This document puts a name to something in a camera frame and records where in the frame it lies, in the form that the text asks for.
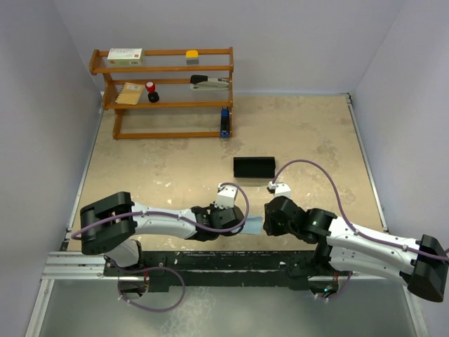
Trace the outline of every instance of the wooden rack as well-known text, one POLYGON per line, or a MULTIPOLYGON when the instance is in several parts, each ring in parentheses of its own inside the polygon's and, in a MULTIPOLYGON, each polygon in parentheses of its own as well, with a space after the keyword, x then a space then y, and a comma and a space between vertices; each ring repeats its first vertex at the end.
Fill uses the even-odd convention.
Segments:
POLYGON ((181 108, 181 107, 228 107, 229 137, 232 137, 232 73, 234 56, 232 47, 226 49, 198 49, 199 65, 186 65, 185 49, 144 51, 144 66, 112 67, 105 59, 109 51, 95 49, 92 54, 89 70, 92 75, 103 74, 105 78, 105 94, 102 106, 115 110, 114 139, 130 138, 186 138, 186 137, 220 137, 217 132, 170 132, 170 133, 122 133, 123 113, 127 109, 181 108), (145 73, 145 72, 228 72, 228 91, 203 91, 192 94, 190 78, 181 79, 113 79, 112 73, 145 73), (145 84, 152 81, 161 96, 160 101, 151 103, 146 99, 146 91, 136 105, 118 104, 115 100, 125 82, 145 84))

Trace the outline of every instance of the wall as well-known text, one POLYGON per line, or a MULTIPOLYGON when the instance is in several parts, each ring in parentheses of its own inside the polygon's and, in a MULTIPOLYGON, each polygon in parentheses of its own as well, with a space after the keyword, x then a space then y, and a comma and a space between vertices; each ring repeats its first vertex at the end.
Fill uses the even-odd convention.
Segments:
POLYGON ((0 1, 0 32, 0 334, 24 336, 100 97, 51 0, 0 1))
MULTIPOLYGON (((354 109, 392 233, 449 247, 449 2, 412 0, 357 86, 354 109)), ((423 303, 447 336, 449 298, 423 303)))
POLYGON ((233 46, 234 90, 256 93, 354 90, 403 2, 55 0, 86 64, 95 48, 233 46))

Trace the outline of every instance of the beige table surface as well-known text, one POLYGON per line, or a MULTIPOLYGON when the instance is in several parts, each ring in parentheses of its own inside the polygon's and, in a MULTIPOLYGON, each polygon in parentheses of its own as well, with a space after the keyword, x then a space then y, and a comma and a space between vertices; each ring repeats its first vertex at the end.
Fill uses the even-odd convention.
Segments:
MULTIPOLYGON (((180 128, 188 124, 198 125, 199 122, 202 127, 211 128, 206 125, 207 118, 201 114, 179 117, 170 113, 175 112, 164 110, 159 117, 149 117, 139 111, 125 118, 123 127, 142 129, 148 121, 159 127, 173 127, 177 121, 180 128)), ((334 178, 349 219, 382 231, 373 190, 343 96, 237 96, 233 116, 234 137, 229 139, 114 140, 114 112, 106 111, 79 209, 119 191, 130 192, 134 201, 152 207, 185 209, 207 206, 215 198, 218 183, 236 182, 249 197, 250 215, 263 216, 264 204, 272 199, 266 190, 268 180, 235 179, 233 157, 274 156, 278 169, 287 161, 299 158, 322 165, 334 178)), ((319 207, 340 214, 330 183, 317 168, 309 164, 293 164, 281 174, 281 181, 289 184, 292 198, 298 206, 304 209, 319 207)), ((236 204, 244 211, 241 196, 237 197, 236 204)), ((74 230, 80 228, 79 209, 74 230)), ((134 238, 141 241, 144 250, 314 248, 292 235, 240 234, 204 243, 163 235, 134 238)), ((68 250, 80 251, 81 243, 71 240, 68 250)))

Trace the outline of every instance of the white box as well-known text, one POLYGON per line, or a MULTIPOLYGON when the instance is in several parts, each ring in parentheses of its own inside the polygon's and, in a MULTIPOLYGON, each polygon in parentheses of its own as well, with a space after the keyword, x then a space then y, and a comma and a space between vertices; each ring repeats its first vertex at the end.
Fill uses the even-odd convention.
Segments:
POLYGON ((107 62, 113 67, 143 65, 141 48, 113 48, 109 50, 107 62))

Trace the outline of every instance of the beige notepad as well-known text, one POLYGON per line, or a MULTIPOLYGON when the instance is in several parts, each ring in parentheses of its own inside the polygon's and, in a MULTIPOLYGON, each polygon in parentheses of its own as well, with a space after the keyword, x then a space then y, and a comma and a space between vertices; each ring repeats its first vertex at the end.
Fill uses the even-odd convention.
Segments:
POLYGON ((139 102, 140 95, 142 95, 143 88, 142 84, 126 82, 121 88, 115 103, 136 105, 139 102))

